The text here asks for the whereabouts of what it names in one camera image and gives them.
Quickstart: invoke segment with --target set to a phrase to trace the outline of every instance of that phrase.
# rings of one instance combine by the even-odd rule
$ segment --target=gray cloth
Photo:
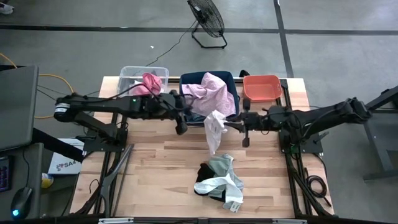
[[[243,191],[243,181],[240,180],[234,173],[232,161],[233,157],[228,154],[223,154],[221,156],[213,156],[209,160],[209,167],[215,172],[214,177],[225,177],[227,174],[231,177],[232,181],[235,183],[240,191]],[[223,191],[225,190],[225,185],[221,185],[216,189],[209,192],[210,197],[222,198]],[[223,208],[230,209],[232,202],[224,203]]]

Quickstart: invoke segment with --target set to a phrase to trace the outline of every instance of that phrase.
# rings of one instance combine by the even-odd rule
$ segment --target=black floor stripe
[[[88,26],[30,26],[0,24],[0,29],[8,30],[46,30],[46,31],[83,31],[83,32],[185,32],[187,28],[171,27],[88,27]],[[240,29],[226,28],[225,33],[277,34],[278,29]]]
[[[398,35],[398,30],[305,30],[286,29],[286,34],[307,35]]]
[[[284,21],[282,18],[282,13],[280,11],[278,0],[274,0],[274,6],[275,6],[276,19],[279,27],[280,44],[282,46],[282,53],[284,56],[287,78],[294,78],[292,62],[290,61],[289,48],[287,46]]]

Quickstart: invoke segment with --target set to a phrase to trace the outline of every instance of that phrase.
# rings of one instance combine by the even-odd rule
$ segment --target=blue bin
[[[205,76],[206,72],[193,72],[193,73],[186,73],[181,75],[180,77],[180,94],[182,92],[182,85],[183,84],[201,84],[201,80],[203,76]],[[231,72],[227,71],[212,71],[210,72],[212,75],[217,76],[218,78],[222,79],[226,83],[226,87],[228,92],[230,92],[234,96],[235,101],[235,109],[236,114],[231,114],[227,118],[235,118],[239,114],[239,96],[238,92],[236,91],[235,81],[231,74]],[[191,116],[186,116],[187,125],[189,126],[203,126],[203,121],[205,120],[205,116],[196,117],[195,120]]]

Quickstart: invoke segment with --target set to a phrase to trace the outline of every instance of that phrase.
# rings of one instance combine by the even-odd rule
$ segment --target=keyboard
[[[11,156],[0,157],[0,192],[11,189]]]

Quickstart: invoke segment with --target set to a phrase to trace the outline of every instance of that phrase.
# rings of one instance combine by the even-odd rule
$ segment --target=red plastic basket
[[[243,93],[252,102],[273,101],[282,95],[282,88],[276,75],[250,75],[243,78]]]

